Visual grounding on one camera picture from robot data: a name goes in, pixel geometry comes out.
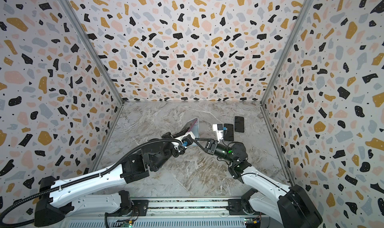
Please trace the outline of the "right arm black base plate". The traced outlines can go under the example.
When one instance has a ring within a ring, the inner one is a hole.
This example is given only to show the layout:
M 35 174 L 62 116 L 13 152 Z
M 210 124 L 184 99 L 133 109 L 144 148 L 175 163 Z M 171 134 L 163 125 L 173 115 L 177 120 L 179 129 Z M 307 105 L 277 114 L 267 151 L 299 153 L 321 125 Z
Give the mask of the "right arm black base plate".
M 232 215 L 244 215 L 244 216 L 259 216 L 265 215 L 265 213 L 255 211 L 249 200 L 246 199 L 229 199 L 226 210 Z

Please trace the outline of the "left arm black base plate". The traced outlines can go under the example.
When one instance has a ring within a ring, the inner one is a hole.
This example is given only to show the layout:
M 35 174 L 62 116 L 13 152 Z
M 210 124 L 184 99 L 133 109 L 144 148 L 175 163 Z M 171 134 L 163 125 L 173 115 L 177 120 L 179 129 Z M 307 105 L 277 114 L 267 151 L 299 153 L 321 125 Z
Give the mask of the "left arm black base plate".
M 120 205 L 117 211 L 105 213 L 107 217 L 144 217 L 147 214 L 149 200 L 132 200 L 128 205 Z

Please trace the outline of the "purple phone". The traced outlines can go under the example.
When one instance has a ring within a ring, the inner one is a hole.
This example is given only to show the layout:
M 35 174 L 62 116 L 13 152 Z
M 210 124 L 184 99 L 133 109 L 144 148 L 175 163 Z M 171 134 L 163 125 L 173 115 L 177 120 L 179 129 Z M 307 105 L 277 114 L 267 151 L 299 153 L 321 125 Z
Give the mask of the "purple phone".
M 196 137 L 199 136 L 199 120 L 194 118 L 188 121 L 181 130 L 182 133 L 192 132 Z

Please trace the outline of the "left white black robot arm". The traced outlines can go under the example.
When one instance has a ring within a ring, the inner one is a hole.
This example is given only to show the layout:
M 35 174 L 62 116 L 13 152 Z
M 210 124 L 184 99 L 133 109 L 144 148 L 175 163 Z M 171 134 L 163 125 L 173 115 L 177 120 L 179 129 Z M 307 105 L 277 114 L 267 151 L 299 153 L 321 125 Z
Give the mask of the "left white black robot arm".
M 192 132 L 177 138 L 152 139 L 132 149 L 107 168 L 66 180 L 53 176 L 43 178 L 34 225 L 46 227 L 62 221 L 75 211 L 75 200 L 78 198 L 147 178 L 150 172 L 158 172 L 171 157 L 183 155 L 195 139 Z

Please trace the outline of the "grey phone case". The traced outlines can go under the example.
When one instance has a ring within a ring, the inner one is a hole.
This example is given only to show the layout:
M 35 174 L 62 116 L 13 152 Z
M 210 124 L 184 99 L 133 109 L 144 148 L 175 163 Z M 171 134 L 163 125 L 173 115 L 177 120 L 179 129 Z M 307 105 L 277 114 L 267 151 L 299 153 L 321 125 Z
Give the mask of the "grey phone case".
M 189 130 L 188 132 L 192 132 L 196 138 L 199 138 L 199 121 L 198 118 L 192 119 L 189 121 Z

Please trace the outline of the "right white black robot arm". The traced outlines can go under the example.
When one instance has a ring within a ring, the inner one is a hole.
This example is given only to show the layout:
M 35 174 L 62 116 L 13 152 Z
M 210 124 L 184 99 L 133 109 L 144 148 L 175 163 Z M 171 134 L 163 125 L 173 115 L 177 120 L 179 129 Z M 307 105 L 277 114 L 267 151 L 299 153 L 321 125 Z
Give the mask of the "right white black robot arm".
M 195 139 L 205 153 L 229 163 L 230 175 L 256 192 L 245 203 L 254 211 L 262 212 L 285 228 L 317 228 L 323 218 L 299 185 L 288 186 L 263 174 L 248 162 L 246 147 L 240 142 L 223 145 L 213 139 Z

